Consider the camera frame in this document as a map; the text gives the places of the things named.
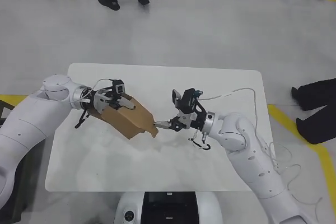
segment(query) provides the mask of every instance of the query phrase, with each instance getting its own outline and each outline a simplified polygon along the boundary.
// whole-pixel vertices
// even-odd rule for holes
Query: black pants
[[[296,119],[298,132],[308,142],[318,144],[336,137],[336,78],[292,88],[291,94],[302,110],[325,106],[305,120]]]

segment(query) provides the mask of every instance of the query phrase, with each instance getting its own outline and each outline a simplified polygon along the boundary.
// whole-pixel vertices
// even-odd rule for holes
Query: white robot body
[[[0,209],[12,193],[18,163],[36,144],[54,134],[71,109],[85,108],[86,111],[83,104],[90,103],[89,99],[84,99],[88,90],[89,87],[74,83],[67,76],[51,76],[45,79],[41,90],[28,96],[10,113],[0,129]],[[226,150],[236,172],[258,197],[269,224],[316,224],[285,188],[274,169],[275,163],[264,152],[266,144],[259,139],[254,126],[239,114],[213,114],[207,114],[202,129],[204,136],[217,140]],[[213,193],[196,192],[194,198],[200,224],[223,223]],[[114,223],[141,224],[142,209],[144,193],[125,193]],[[124,215],[128,211],[132,211],[135,218],[127,222]]]

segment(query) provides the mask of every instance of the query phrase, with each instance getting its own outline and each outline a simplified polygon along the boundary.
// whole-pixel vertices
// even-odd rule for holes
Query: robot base
[[[223,224],[219,202],[212,192],[126,192],[114,224]]]

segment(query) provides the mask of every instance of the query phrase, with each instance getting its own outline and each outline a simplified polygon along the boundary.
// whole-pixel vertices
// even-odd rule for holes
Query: cardboard flap
[[[135,98],[131,98],[130,100],[135,104],[136,108],[130,110],[125,107],[121,107],[118,109],[123,116],[125,116],[130,122],[132,122],[137,128],[141,128],[144,131],[148,131],[153,138],[158,134],[158,129],[154,126],[154,118],[153,115],[142,106]]]
[[[142,106],[135,98],[127,95],[135,104],[136,108],[131,110],[121,107],[118,110],[107,106],[102,114],[95,109],[88,110],[89,114],[111,124],[116,130],[123,134],[126,138],[131,139],[139,133],[148,131],[153,138],[158,134],[158,129],[154,126],[153,115]]]

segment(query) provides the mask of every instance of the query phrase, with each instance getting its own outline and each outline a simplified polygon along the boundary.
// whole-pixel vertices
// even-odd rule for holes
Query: person's leg
[[[305,120],[296,119],[298,132],[311,144],[319,144],[336,137],[336,101],[330,102]]]
[[[138,0],[138,2],[139,2],[141,5],[145,6],[145,5],[147,5],[147,4],[150,3],[150,0]]]
[[[103,6],[109,7],[111,10],[117,11],[120,9],[117,0],[99,0],[99,3]]]
[[[302,110],[312,110],[336,100],[336,78],[291,88],[291,96]]]

